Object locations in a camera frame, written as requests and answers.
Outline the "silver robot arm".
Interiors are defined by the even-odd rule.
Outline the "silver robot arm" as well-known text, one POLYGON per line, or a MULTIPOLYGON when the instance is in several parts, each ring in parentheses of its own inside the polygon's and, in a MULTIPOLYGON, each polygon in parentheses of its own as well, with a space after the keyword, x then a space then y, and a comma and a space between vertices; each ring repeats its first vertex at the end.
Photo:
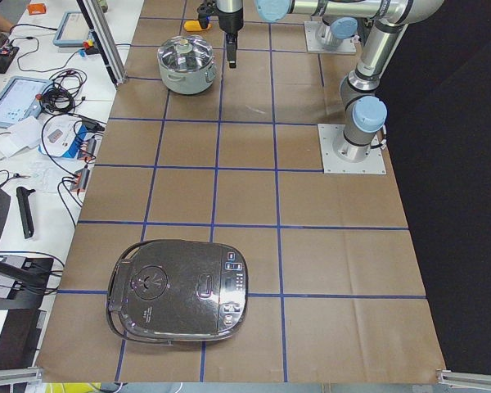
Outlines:
POLYGON ((356 67, 340 84, 345 127, 333 142, 335 154, 348 162, 365 160, 376 133, 384 128, 387 109, 375 91, 385 66, 408 25, 423 21, 443 5, 441 1, 256 1, 255 9, 267 22, 288 14, 348 16, 373 21, 356 67))
MULTIPOLYGON (((200 27, 209 26, 209 18, 218 18, 219 28, 225 33, 225 43, 228 53, 238 47, 238 32, 243 28, 243 1, 203 1, 198 8, 200 27)), ((352 17, 341 17, 339 21, 331 22, 329 31, 333 38, 340 40, 351 38, 356 33, 358 22, 352 17)))

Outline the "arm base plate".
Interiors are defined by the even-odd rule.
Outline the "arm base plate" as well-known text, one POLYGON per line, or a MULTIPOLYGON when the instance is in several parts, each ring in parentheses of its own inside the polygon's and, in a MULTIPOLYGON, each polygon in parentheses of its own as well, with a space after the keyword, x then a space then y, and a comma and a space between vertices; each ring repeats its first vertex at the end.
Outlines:
POLYGON ((357 51, 352 38, 336 38, 330 27, 321 21, 305 21, 304 33, 307 52, 354 55, 357 51))
POLYGON ((358 147, 345 139, 343 124, 318 124, 318 134, 325 174, 386 174, 381 149, 358 147))

